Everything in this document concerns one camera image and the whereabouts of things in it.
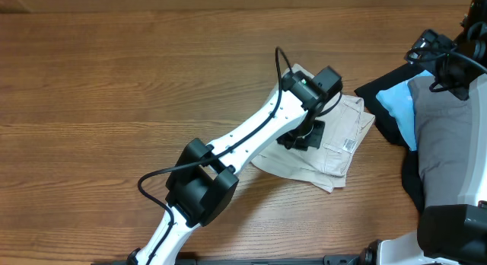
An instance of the wooden table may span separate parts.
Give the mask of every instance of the wooden table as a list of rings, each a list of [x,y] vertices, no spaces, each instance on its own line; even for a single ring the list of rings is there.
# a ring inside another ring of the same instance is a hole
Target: wooden table
[[[466,7],[0,15],[0,264],[123,260],[163,210],[136,187],[187,142],[217,138],[263,104],[274,47],[346,94],[404,63]],[[230,206],[182,252],[218,259],[354,254],[415,229],[404,150],[373,127],[347,187],[329,194],[248,166]],[[147,182],[162,198],[167,177]]]

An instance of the gray cushion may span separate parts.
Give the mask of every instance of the gray cushion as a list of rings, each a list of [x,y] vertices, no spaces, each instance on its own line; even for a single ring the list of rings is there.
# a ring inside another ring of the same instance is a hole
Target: gray cushion
[[[419,176],[425,191],[425,206],[457,203],[468,163],[472,107],[449,91],[431,93],[434,78],[416,78],[409,83],[415,110]]]

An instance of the blue cloth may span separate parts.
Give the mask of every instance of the blue cloth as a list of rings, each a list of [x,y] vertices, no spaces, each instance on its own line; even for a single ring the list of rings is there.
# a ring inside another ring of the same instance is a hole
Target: blue cloth
[[[389,115],[396,119],[399,131],[411,151],[416,151],[416,137],[414,134],[414,106],[408,83],[414,78],[433,76],[428,71],[405,80],[387,90],[379,91],[375,96],[382,106],[389,111]]]

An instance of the small white tag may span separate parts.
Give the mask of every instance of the small white tag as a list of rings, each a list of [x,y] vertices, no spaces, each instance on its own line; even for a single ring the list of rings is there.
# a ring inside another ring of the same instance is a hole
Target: small white tag
[[[357,145],[357,141],[353,139],[345,139],[345,142],[343,143],[343,151],[352,153],[353,149],[355,148],[355,145]]]

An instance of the black clamp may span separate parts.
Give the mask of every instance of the black clamp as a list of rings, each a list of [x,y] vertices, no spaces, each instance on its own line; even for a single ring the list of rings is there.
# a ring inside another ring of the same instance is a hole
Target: black clamp
[[[194,139],[185,147],[176,166],[212,158],[215,156],[212,149],[213,146]],[[225,167],[218,159],[210,163],[218,174],[214,180],[202,169],[205,166],[208,165],[173,171],[166,182],[167,204],[181,212],[190,228],[213,221],[227,207],[238,184],[233,166]]]
[[[343,88],[342,77],[330,66],[321,70],[314,78],[303,72],[288,72],[282,78],[282,90],[291,91],[307,111],[303,122],[292,131],[280,136],[277,143],[287,149],[307,151],[308,147],[319,148],[325,123],[315,120],[330,101]]]

